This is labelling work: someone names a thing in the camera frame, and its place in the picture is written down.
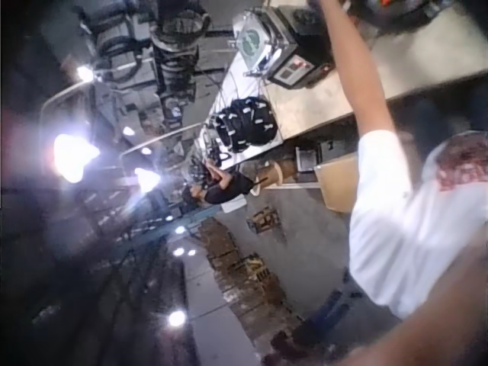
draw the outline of floor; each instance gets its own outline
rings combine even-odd
[[[277,209],[281,228],[254,234],[246,218],[264,206]],[[236,237],[243,255],[257,252],[279,277],[287,302],[306,317],[341,285],[348,263],[348,218],[328,210],[320,190],[267,190],[216,218]],[[398,319],[369,299],[359,300],[331,334],[331,342],[354,347],[391,329]]]

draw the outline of metal table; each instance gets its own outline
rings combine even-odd
[[[272,6],[305,4],[306,0],[271,0]],[[488,72],[488,40],[459,5],[416,32],[372,43],[387,99]],[[311,89],[265,89],[284,140],[352,112],[336,71]]]

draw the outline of equipment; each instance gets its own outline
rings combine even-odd
[[[326,26],[311,8],[253,8],[234,18],[233,29],[247,76],[292,89],[310,85],[333,68]]]

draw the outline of person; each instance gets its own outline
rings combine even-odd
[[[414,188],[366,43],[338,0],[319,4],[360,135],[349,267],[376,304],[405,319],[426,302],[488,221],[488,140],[484,132],[469,131],[444,141],[427,155],[422,181]],[[486,128],[488,98],[474,110],[474,127]],[[418,124],[427,131],[430,122]]]
[[[349,281],[347,269],[343,275],[343,284]],[[362,293],[355,290],[335,289],[326,302],[312,316],[295,328],[291,335],[285,331],[278,332],[271,340],[272,353],[262,359],[264,366],[276,366],[282,360],[297,362],[306,360],[310,364],[315,347],[327,340],[331,331],[344,319]]]
[[[336,366],[488,364],[488,251],[471,246],[411,316]]]
[[[208,189],[201,185],[192,185],[184,188],[183,199],[186,201],[198,200],[209,204],[223,204],[231,201],[241,194],[248,194],[255,185],[257,165],[255,162],[243,162],[239,171],[230,174],[215,166],[212,160],[205,161],[214,184]]]

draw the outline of bright light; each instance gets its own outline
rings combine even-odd
[[[124,127],[124,129],[122,130],[122,133],[126,136],[134,136],[136,134],[136,132],[128,126]]]
[[[79,136],[61,134],[54,140],[54,166],[70,183],[83,179],[85,165],[100,155],[100,150]]]
[[[142,168],[136,168],[134,173],[137,175],[137,181],[139,182],[140,191],[143,193],[151,192],[155,186],[158,185],[161,177],[155,172],[145,170]]]
[[[78,73],[78,77],[82,80],[82,82],[92,82],[95,78],[93,70],[87,66],[80,66],[77,68],[76,72]]]
[[[184,226],[178,226],[176,229],[175,229],[175,233],[177,234],[182,234],[186,231],[185,227]]]
[[[173,250],[173,255],[175,257],[180,257],[180,256],[184,255],[184,253],[185,253],[185,250],[183,248],[178,248],[178,249]]]
[[[186,323],[186,314],[181,310],[173,311],[168,316],[168,324],[174,328],[182,326]]]

